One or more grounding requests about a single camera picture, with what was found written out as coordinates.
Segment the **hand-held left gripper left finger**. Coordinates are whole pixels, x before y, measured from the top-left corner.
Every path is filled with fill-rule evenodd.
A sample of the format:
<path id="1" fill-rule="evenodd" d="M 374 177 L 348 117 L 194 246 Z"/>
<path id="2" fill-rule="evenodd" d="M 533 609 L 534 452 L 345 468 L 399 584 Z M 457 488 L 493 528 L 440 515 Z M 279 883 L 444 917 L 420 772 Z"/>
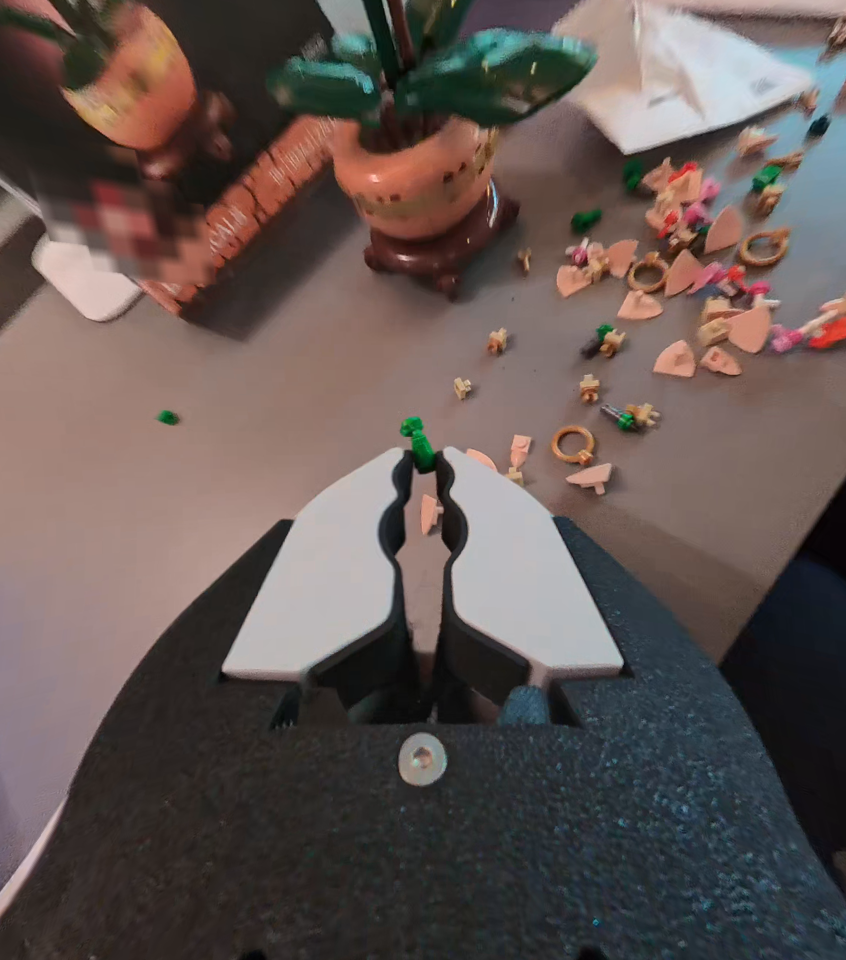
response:
<path id="1" fill-rule="evenodd" d="M 347 709 L 377 694 L 421 700 L 397 559 L 414 473 L 408 450 L 385 450 L 298 512 L 225 656 L 225 679 L 330 689 Z"/>

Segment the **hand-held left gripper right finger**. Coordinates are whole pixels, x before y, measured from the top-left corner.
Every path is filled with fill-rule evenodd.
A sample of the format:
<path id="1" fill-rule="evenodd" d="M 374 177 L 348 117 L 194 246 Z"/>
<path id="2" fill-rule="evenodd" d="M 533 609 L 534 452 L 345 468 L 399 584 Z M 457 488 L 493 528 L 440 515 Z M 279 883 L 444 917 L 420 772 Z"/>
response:
<path id="1" fill-rule="evenodd" d="M 517 688 L 619 677 L 624 658 L 554 515 L 468 453 L 437 455 L 439 668 L 502 707 Z"/>

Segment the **green brick stem piece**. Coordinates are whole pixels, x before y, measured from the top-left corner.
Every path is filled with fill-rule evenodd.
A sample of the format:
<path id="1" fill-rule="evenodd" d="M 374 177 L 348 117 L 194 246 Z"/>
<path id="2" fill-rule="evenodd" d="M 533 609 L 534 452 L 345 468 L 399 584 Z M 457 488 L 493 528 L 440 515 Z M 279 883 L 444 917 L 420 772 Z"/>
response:
<path id="1" fill-rule="evenodd" d="M 419 474 L 431 474 L 436 469 L 436 452 L 425 432 L 422 420 L 412 415 L 400 426 L 401 435 L 408 440 L 415 468 Z"/>

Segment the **grey desk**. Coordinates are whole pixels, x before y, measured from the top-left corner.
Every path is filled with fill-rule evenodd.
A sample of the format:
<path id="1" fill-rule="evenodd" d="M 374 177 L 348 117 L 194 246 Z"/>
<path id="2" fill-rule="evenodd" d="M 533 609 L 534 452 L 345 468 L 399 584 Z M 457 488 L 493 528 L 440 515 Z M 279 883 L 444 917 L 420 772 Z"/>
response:
<path id="1" fill-rule="evenodd" d="M 817 78 L 823 24 L 732 26 Z M 34 843 L 117 691 L 191 600 L 274 522 L 400 446 L 404 417 L 441 403 L 424 368 L 460 344 L 462 307 L 533 272 L 539 180 L 504 150 L 562 111 L 621 162 L 611 184 L 632 197 L 623 158 L 571 106 L 514 129 L 498 176 L 521 215 L 457 302 L 368 270 L 366 231 L 328 176 L 262 239 L 204 326 L 149 301 L 92 323 L 45 286 L 3 328 L 0 858 L 16 863 Z M 180 423 L 158 423 L 162 410 Z M 721 659 L 803 540 L 757 579 L 599 543 Z"/>

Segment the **pile of small brick pieces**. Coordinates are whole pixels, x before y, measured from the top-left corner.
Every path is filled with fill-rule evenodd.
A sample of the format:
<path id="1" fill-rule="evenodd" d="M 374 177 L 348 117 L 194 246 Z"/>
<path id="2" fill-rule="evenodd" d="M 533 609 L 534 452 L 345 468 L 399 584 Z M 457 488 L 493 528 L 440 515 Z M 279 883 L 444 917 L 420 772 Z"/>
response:
<path id="1" fill-rule="evenodd" d="M 784 110 L 770 154 L 803 151 L 759 210 L 760 155 L 734 130 L 657 151 L 721 182 L 718 239 L 669 248 L 644 221 L 653 196 L 611 184 L 621 162 L 565 110 L 504 150 L 537 174 L 528 279 L 462 307 L 466 324 L 425 366 L 436 450 L 480 451 L 500 474 L 532 444 L 527 491 L 621 555 L 780 567 L 846 475 L 846 52 L 816 64 L 830 131 Z"/>

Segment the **white rounded slab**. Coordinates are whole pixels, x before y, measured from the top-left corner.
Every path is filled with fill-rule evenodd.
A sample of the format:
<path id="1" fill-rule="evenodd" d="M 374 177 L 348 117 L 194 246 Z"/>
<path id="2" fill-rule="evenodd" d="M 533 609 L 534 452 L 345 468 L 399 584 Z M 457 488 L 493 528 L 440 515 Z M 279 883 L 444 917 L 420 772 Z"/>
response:
<path id="1" fill-rule="evenodd" d="M 135 281 L 102 269 L 85 245 L 54 241 L 44 234 L 33 248 L 31 263 L 46 284 L 94 323 L 122 317 L 142 297 Z"/>

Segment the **brick orchid pot model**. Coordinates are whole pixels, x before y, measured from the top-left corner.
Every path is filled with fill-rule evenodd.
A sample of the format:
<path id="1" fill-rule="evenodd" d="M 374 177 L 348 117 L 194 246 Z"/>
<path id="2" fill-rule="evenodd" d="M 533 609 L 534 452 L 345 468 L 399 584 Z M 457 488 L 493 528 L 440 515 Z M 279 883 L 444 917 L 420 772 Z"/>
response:
<path id="1" fill-rule="evenodd" d="M 428 280 L 461 272 L 519 215 L 494 181 L 499 135 L 564 98 L 597 49 L 553 31 L 461 36 L 472 2 L 360 2 L 367 32 L 335 32 L 319 58 L 267 78 L 284 111 L 331 121 L 333 174 L 369 229 L 370 270 Z"/>

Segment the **black orchid set box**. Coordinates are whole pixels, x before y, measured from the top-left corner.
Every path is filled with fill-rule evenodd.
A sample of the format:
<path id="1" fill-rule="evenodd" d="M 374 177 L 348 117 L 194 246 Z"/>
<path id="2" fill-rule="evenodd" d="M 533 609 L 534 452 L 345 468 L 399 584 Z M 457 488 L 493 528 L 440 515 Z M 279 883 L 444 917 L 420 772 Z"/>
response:
<path id="1" fill-rule="evenodd" d="M 171 194 L 191 162 L 228 164 L 236 118 L 221 92 L 201 92 L 186 54 L 144 2 L 53 2 L 56 13 L 0 2 L 0 30 L 28 34 L 58 50 L 59 90 L 107 139 L 141 186 L 99 183 L 89 198 L 45 195 L 45 234 L 88 247 L 102 268 L 136 282 L 142 294 L 192 320 L 192 303 L 241 258 L 262 228 L 330 166 L 331 121 L 293 120 L 239 181 L 204 212 L 180 209 Z"/>

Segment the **crumpled white paper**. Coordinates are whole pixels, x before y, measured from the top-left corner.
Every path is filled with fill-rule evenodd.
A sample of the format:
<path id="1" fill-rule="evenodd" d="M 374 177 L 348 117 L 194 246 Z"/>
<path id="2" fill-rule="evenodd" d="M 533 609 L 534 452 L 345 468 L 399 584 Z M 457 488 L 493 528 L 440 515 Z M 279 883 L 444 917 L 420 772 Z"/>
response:
<path id="1" fill-rule="evenodd" d="M 596 51 L 565 98 L 627 157 L 741 124 L 814 87 L 806 69 L 657 2 L 581 2 L 551 33 Z"/>

